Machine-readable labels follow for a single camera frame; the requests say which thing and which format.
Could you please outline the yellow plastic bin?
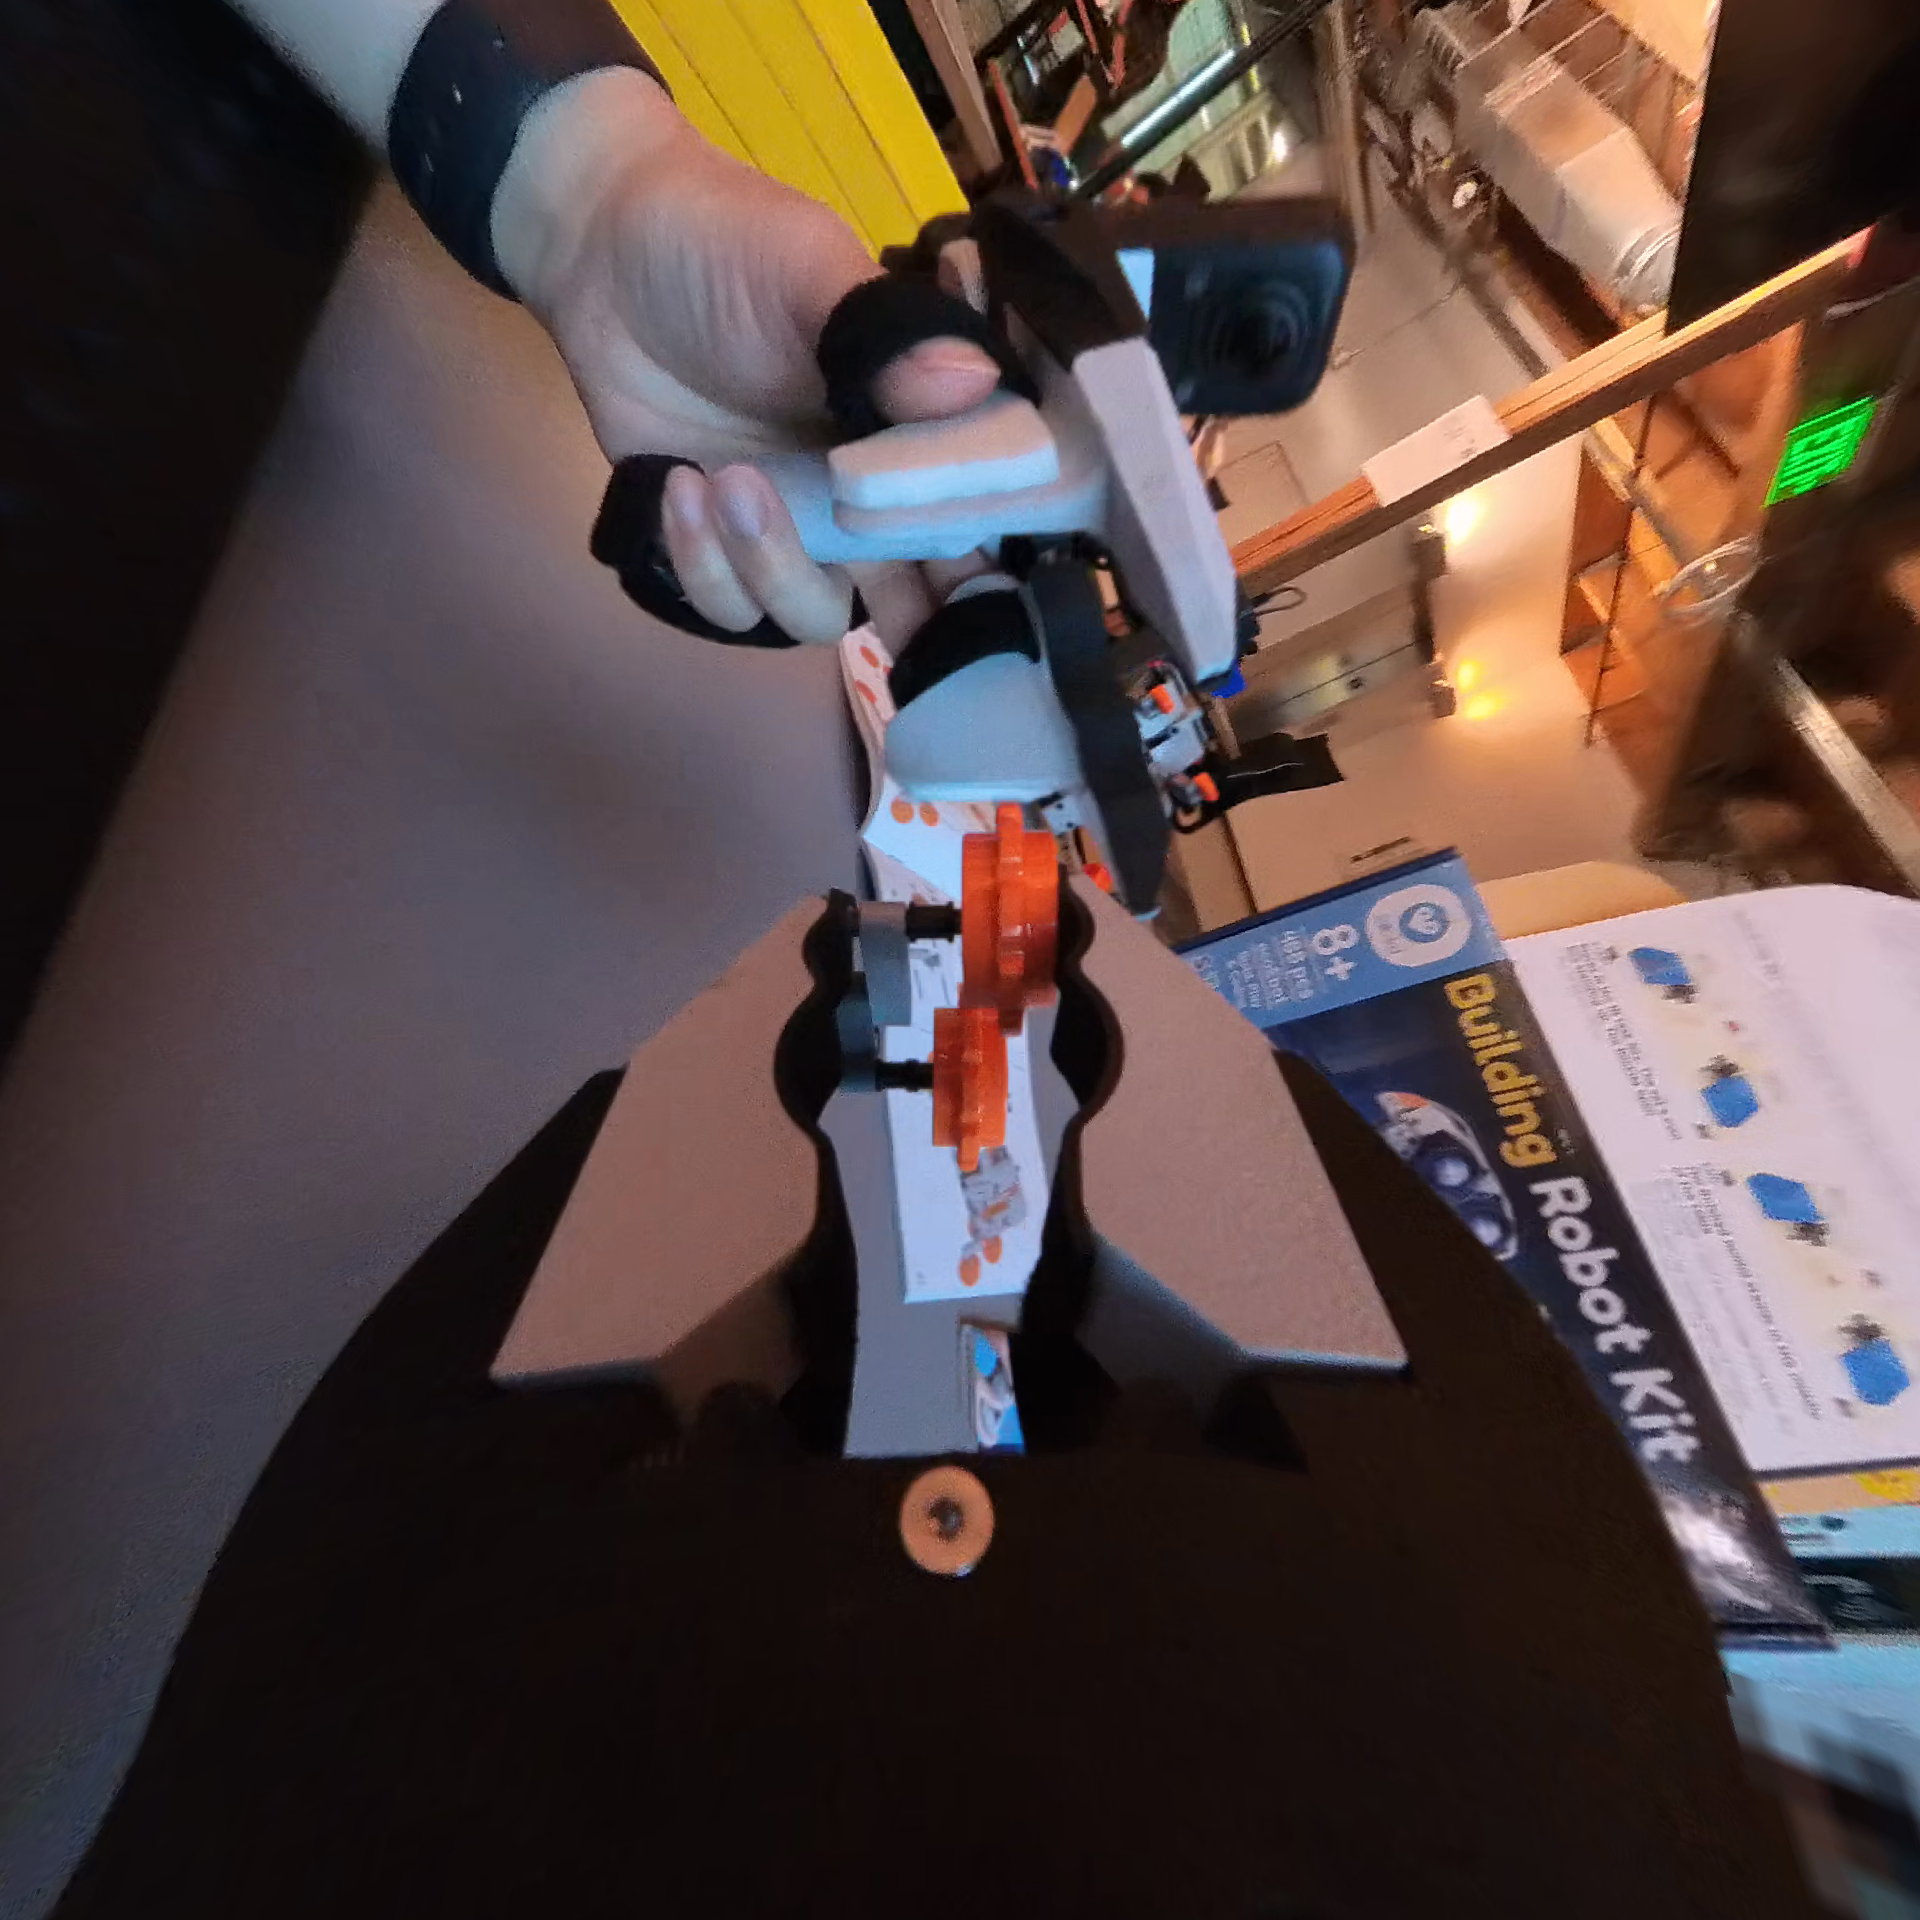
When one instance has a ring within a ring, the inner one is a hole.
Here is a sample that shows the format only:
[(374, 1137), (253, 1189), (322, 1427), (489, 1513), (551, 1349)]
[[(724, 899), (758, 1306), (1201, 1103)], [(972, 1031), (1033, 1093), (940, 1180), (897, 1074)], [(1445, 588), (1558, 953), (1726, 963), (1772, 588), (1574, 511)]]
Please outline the yellow plastic bin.
[(615, 2), (683, 116), (877, 255), (969, 209), (865, 2)]

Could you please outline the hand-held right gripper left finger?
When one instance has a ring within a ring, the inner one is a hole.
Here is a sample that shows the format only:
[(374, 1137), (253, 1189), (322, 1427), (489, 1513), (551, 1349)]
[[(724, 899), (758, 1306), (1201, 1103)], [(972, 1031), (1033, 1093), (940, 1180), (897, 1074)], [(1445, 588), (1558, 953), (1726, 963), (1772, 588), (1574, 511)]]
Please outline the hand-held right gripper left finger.
[(854, 1307), (820, 1119), (858, 901), (804, 897), (637, 1045), (492, 1361), (507, 1387), (639, 1384), (687, 1419), (780, 1401)]

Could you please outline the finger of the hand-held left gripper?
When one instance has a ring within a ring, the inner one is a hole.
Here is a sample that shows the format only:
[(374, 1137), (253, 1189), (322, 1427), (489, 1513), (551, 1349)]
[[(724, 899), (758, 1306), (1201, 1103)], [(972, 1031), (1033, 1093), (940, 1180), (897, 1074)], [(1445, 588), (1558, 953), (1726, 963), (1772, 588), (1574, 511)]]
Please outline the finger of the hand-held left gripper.
[(887, 677), (882, 765), (913, 800), (1043, 803), (1082, 784), (1026, 591), (972, 578), (913, 632)]

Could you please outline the partly built toy robot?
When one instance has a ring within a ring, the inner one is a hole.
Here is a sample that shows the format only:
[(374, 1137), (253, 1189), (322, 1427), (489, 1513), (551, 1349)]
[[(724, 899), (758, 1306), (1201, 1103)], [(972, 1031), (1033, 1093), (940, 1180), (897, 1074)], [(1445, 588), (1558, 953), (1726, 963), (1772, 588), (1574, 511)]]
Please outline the partly built toy robot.
[(1173, 660), (1148, 660), (1124, 691), (1177, 835), (1196, 835), (1252, 800), (1342, 784), (1325, 736), (1238, 736), (1225, 704), (1196, 691)]

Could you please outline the orange toy wheel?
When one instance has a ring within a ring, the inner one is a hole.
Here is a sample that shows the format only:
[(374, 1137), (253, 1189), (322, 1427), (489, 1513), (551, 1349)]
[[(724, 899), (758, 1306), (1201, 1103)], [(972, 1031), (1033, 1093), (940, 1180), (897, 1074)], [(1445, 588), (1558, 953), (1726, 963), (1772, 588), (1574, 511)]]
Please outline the orange toy wheel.
[(962, 1176), (1005, 1143), (1007, 1047), (989, 1009), (947, 1005), (930, 1028), (930, 1138)]
[(1029, 827), (1023, 808), (999, 803), (994, 826), (962, 844), (962, 992), (972, 1012), (994, 1016), (1005, 1039), (1055, 991), (1060, 860), (1052, 832)]

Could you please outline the green exit sign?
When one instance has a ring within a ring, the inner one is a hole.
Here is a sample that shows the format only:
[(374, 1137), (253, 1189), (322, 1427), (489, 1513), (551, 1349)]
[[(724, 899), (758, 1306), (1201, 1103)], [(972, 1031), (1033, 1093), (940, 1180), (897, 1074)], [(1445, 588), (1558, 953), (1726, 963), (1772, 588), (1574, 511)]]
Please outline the green exit sign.
[(1764, 511), (1842, 480), (1857, 465), (1878, 410), (1882, 399), (1869, 393), (1795, 424), (1767, 482)]

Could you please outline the person's left hand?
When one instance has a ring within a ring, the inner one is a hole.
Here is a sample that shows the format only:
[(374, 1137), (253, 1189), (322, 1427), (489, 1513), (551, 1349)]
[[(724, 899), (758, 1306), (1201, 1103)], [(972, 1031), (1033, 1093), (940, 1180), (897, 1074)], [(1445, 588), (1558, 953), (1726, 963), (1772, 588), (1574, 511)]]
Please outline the person's left hand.
[(499, 267), (540, 319), (618, 461), (681, 457), (663, 549), (683, 599), (724, 633), (773, 620), (834, 645), (862, 597), (903, 643), (969, 553), (922, 568), (822, 568), (761, 465), (825, 421), (818, 338), (881, 263), (827, 205), (716, 149), (628, 67), (549, 91), (495, 186)]

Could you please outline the wooden top desk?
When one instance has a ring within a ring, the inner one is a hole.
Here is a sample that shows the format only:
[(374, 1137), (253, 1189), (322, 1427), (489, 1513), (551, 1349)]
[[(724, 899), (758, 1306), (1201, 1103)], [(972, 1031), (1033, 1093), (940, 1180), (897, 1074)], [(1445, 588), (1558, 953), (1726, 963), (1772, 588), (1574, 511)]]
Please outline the wooden top desk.
[(1684, 377), (1818, 319), (1857, 275), (1873, 250), (1875, 231), (1859, 229), (1686, 328), (1666, 330), (1663, 319), (1651, 319), (1540, 375), (1495, 408), (1505, 431), (1500, 444), (1473, 457), (1454, 457), (1435, 477), (1395, 500), (1381, 498), (1369, 480), (1355, 477), (1292, 520), (1238, 543), (1233, 549), (1238, 588), (1252, 599), (1284, 588), (1388, 528), (1423, 517), (1428, 508), (1582, 437), (1602, 419), (1652, 400)]

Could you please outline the open assembly manual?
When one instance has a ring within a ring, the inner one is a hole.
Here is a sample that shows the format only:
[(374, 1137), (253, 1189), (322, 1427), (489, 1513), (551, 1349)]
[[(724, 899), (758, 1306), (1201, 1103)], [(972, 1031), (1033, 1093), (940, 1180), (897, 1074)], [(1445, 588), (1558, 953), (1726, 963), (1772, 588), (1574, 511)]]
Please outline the open assembly manual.
[[(866, 890), (882, 908), (958, 905), (965, 840), (989, 831), (991, 813), (913, 800), (882, 771), (892, 660), (873, 628), (844, 639), (836, 660), (869, 755)], [(850, 1456), (1019, 1452), (1023, 1442), (1011, 1340), (1049, 1203), (1052, 1160), (1030, 1079), (1039, 1035), (1043, 1023), (1029, 1019), (1007, 1039), (1005, 1138), (969, 1170), (930, 1140), (927, 1093), (852, 1093), (830, 1111), (858, 1260)]]

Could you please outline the toy robot kit box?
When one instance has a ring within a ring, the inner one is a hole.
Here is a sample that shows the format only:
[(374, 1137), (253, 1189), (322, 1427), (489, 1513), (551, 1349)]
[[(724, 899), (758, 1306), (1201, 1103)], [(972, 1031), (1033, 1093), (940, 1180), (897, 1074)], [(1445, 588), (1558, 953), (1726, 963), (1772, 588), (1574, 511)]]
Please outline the toy robot kit box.
[(1461, 858), (1186, 941), (1572, 1353), (1730, 1641), (1916, 1637), (1917, 917), (1846, 885), (1505, 940)]

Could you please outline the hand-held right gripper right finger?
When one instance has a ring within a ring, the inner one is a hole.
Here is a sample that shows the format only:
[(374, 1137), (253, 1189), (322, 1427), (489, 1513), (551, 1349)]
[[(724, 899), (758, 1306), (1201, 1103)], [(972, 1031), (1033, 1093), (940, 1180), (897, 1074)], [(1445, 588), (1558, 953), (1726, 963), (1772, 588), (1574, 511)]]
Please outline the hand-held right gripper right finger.
[(1068, 1084), (1019, 1317), (1033, 1421), (1102, 1384), (1206, 1419), (1252, 1380), (1407, 1367), (1277, 1051), (1089, 880), (1063, 880), (1049, 1060)]

